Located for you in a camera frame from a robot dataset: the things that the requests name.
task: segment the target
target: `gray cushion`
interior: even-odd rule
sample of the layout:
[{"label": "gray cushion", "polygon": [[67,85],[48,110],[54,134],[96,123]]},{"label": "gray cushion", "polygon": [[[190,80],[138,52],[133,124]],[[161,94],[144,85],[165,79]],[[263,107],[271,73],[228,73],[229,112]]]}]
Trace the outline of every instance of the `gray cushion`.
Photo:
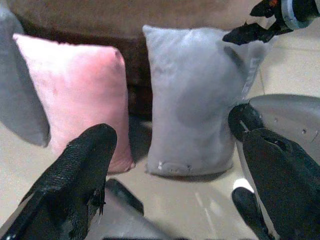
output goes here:
[{"label": "gray cushion", "polygon": [[0,121],[29,143],[46,146],[49,124],[13,33],[22,26],[0,5]]},{"label": "gray cushion", "polygon": [[213,28],[144,26],[153,92],[147,169],[163,176],[223,172],[232,166],[228,114],[250,90],[270,44],[237,46]]}]

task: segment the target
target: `robotic arm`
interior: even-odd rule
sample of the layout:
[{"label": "robotic arm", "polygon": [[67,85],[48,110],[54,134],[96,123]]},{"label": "robotic arm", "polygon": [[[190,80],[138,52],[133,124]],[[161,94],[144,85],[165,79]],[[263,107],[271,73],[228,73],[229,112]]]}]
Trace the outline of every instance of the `robotic arm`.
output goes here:
[{"label": "robotic arm", "polygon": [[269,29],[257,23],[237,27],[224,36],[223,41],[237,45],[253,41],[269,42],[274,36],[308,27],[314,19],[320,17],[320,0],[263,0],[256,5],[250,15],[270,18],[275,22]]}]

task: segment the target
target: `cushion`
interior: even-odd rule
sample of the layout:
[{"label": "cushion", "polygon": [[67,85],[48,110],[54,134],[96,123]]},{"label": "cushion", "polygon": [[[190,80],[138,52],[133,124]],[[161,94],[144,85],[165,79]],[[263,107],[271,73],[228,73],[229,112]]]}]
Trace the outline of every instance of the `cushion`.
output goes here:
[{"label": "cushion", "polygon": [[126,71],[119,50],[58,44],[21,34],[13,38],[48,116],[52,151],[60,155],[84,130],[105,123],[117,134],[109,173],[132,168]]},{"label": "cushion", "polygon": [[145,95],[151,95],[150,66],[142,26],[231,30],[250,22],[253,19],[250,11],[260,1],[10,0],[8,5],[28,35],[118,48],[127,63],[129,95],[132,91],[135,95],[129,99],[129,111],[149,115],[152,100]]},{"label": "cushion", "polygon": [[144,26],[153,91],[147,169],[162,176],[226,171],[234,138],[228,114],[250,90],[271,44],[238,46],[213,28]]},{"label": "cushion", "polygon": [[0,5],[0,121],[27,142],[46,146],[49,124],[14,33],[23,33],[21,24]]}]

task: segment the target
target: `tile floor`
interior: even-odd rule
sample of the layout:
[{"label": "tile floor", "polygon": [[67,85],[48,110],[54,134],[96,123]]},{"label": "tile floor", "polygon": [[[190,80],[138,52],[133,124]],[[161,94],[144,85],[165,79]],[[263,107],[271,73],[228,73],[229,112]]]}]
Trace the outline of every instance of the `tile floor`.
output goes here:
[{"label": "tile floor", "polygon": [[[287,93],[320,97],[320,21],[281,36],[265,59],[249,97]],[[257,237],[231,202],[233,184],[243,177],[237,151],[234,167],[216,178],[169,180],[145,173],[151,124],[131,119],[135,169],[117,175],[144,203],[145,215],[173,237],[239,240]],[[55,159],[48,149],[23,142],[0,124],[0,226]]]}]

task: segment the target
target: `pink pillow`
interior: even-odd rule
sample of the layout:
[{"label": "pink pillow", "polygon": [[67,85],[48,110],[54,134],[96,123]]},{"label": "pink pillow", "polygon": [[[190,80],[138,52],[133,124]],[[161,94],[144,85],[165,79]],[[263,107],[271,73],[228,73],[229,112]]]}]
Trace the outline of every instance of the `pink pillow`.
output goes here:
[{"label": "pink pillow", "polygon": [[101,123],[113,127],[117,145],[109,173],[135,165],[129,145],[125,62],[111,46],[72,45],[14,34],[50,124],[53,153]]}]

